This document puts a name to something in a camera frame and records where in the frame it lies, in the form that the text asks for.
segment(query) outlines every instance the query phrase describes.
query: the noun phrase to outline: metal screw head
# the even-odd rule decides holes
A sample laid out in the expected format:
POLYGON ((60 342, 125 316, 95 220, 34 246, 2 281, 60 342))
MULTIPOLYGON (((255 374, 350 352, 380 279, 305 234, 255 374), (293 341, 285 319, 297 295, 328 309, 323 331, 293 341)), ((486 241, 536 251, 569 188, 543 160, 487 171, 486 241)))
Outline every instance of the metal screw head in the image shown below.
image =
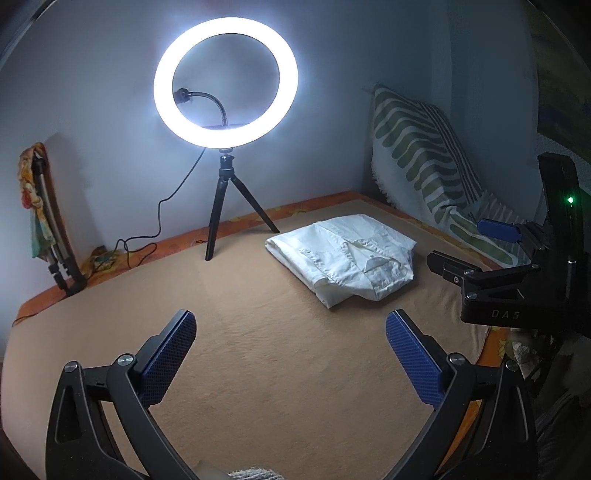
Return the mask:
POLYGON ((134 357, 128 353, 125 353, 117 359, 117 365, 124 367, 125 365, 129 365, 133 361, 134 357))
POLYGON ((512 372, 517 372, 519 370, 519 365, 517 365, 517 362, 513 360, 507 360, 505 362, 505 366, 512 372))
POLYGON ((64 367, 64 372, 70 373, 76 370, 76 368, 78 368, 78 362, 68 362, 64 367))
POLYGON ((467 362, 466 357, 461 353, 450 353, 449 361, 454 365, 463 365, 467 362))

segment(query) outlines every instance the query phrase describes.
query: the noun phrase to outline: glowing white ring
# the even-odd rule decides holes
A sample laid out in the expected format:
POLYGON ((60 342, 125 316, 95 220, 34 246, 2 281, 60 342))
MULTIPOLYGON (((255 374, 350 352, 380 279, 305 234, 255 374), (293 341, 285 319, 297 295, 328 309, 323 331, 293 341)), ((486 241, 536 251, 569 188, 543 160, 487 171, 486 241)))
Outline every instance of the glowing white ring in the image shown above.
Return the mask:
POLYGON ((154 77, 154 100, 160 117, 180 138, 207 148, 233 148, 269 133, 283 119, 296 96, 296 58, 289 45, 272 28, 246 18, 217 18, 199 24, 177 38, 164 52, 154 77), (252 37, 275 57, 279 67, 279 87, 271 106, 259 118, 227 130, 209 130, 189 121, 173 99, 173 77, 183 57, 199 42, 216 35, 235 33, 252 37))

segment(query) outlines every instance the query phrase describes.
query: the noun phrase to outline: tripod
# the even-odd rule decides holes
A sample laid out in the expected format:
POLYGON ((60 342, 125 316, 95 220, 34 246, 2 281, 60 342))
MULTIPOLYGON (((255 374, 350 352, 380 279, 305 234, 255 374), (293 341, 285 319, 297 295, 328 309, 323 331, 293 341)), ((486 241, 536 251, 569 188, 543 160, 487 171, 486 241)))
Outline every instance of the tripod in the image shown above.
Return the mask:
POLYGON ((217 181, 216 196, 213 200, 212 215, 209 219, 209 235, 207 237, 207 251, 205 253, 205 260, 209 261, 213 258, 213 250, 216 246, 217 229, 220 224, 220 216, 222 215, 223 200, 226 196, 226 189, 228 188, 228 180, 236 186, 242 196, 251 204, 256 213, 269 226, 273 233, 279 233, 279 229, 271 221, 269 216, 265 213, 262 207, 258 204, 252 193, 248 191, 246 186, 236 177, 234 173, 234 166, 232 161, 234 157, 230 155, 232 149, 220 150, 222 156, 220 157, 219 180, 217 181))

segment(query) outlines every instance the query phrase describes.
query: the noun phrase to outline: folded white shirt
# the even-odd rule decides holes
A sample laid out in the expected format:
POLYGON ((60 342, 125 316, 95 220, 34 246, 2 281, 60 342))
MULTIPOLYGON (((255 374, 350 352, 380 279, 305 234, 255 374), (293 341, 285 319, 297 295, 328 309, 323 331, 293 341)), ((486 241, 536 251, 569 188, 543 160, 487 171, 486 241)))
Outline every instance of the folded white shirt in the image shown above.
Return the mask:
POLYGON ((378 301, 410 282, 416 244, 367 215, 349 215, 273 236, 265 247, 331 308, 353 295, 378 301))

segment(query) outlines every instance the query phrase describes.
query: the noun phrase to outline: bed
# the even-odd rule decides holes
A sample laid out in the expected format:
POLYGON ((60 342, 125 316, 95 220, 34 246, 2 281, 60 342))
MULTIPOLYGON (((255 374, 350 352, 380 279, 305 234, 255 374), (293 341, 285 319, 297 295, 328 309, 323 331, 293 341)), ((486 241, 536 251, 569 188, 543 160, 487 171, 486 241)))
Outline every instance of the bed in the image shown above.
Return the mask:
MULTIPOLYGON (((447 351, 500 364, 506 332, 461 323, 459 291, 431 274, 424 260, 438 249, 498 268, 486 257, 359 193, 268 213, 281 231, 340 215, 372 216, 418 242, 415 280, 383 301, 353 297, 328 310, 266 252, 271 234, 251 215, 220 225, 211 262, 203 260, 204 245, 195 245, 206 238, 202 229, 160 242, 155 255, 131 271, 121 259, 71 298, 44 292, 22 306, 13 326, 1 403, 8 438, 41 479, 63 365, 72 359, 85 367, 110 364, 136 351, 179 308, 195 312, 197 341, 151 412, 189 465, 204 459, 226 471, 261 466, 287 479, 381 478, 431 411, 385 339, 385 316, 395 308, 404 308, 447 351)), ((137 261, 132 258, 132 266, 137 261)), ((126 461, 142 471, 108 407, 126 461)), ((476 405, 457 439, 475 413, 476 405)))

